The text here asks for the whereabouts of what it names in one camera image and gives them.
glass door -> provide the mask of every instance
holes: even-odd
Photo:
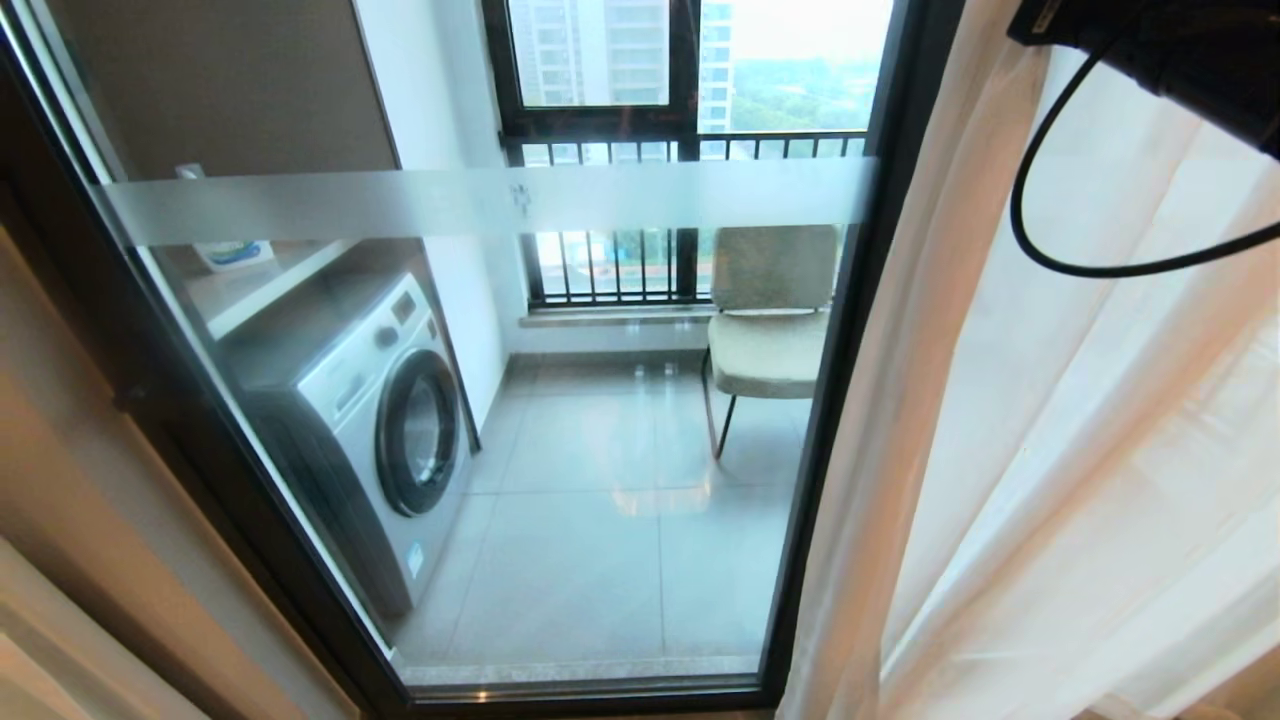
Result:
[[[768,707],[922,5],[6,1],[29,242],[374,711]]]

door frame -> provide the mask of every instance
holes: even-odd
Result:
[[[4,3],[10,26],[12,3]],[[882,91],[873,108],[867,152],[881,159],[865,222],[850,228],[801,461],[801,483],[783,548],[759,682],[742,688],[689,683],[561,688],[554,697],[513,694],[500,702],[439,697],[424,702],[399,683],[372,630],[317,550],[306,541],[244,432],[183,342],[136,249],[122,247],[114,218],[90,192],[92,174],[70,141],[68,118],[52,99],[22,38],[5,42],[0,72],[0,219],[26,261],[131,415],[237,559],[312,653],[365,715],[381,717],[568,716],[776,707],[786,687],[799,616],[804,561],[838,419],[914,173],[924,129],[955,36],[963,0],[895,4]],[[174,673],[146,648],[140,657],[172,684]]]

sky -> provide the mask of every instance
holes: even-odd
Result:
[[[733,55],[874,60],[892,8],[892,0],[733,0]]]

tiled floor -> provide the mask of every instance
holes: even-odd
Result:
[[[716,464],[699,361],[515,361],[408,682],[754,671],[810,402],[740,398]]]

gray floor tile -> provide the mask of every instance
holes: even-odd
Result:
[[[453,532],[426,592],[417,609],[392,633],[406,665],[438,665],[445,660],[497,502],[497,496],[492,495],[462,498]]]
[[[617,495],[500,496],[451,661],[660,656],[658,521]]]
[[[541,360],[538,355],[513,355],[507,366],[502,392],[508,396],[532,395]]]
[[[494,400],[489,418],[485,419],[484,429],[480,432],[481,450],[471,459],[471,482],[467,492],[489,493],[502,489],[527,402],[527,396],[508,392],[500,392]]]
[[[740,397],[730,423],[724,455],[712,460],[712,428],[701,392],[657,398],[654,443],[659,487],[692,487],[707,482],[731,486],[795,483],[804,450],[794,400]],[[723,428],[728,397],[712,396],[714,432]]]
[[[698,368],[673,365],[676,366],[655,369],[646,386],[649,395],[696,395],[701,397],[703,386],[698,378]]]
[[[687,491],[663,491],[687,493]],[[754,655],[764,642],[791,488],[712,488],[660,515],[662,597],[669,657]]]
[[[543,360],[532,395],[644,392],[654,369],[643,361],[570,363]]]
[[[653,487],[652,409],[635,393],[529,397],[504,491]]]
[[[809,434],[809,414],[813,411],[813,400],[781,400],[786,405],[786,413],[796,425],[796,432],[803,439]]]

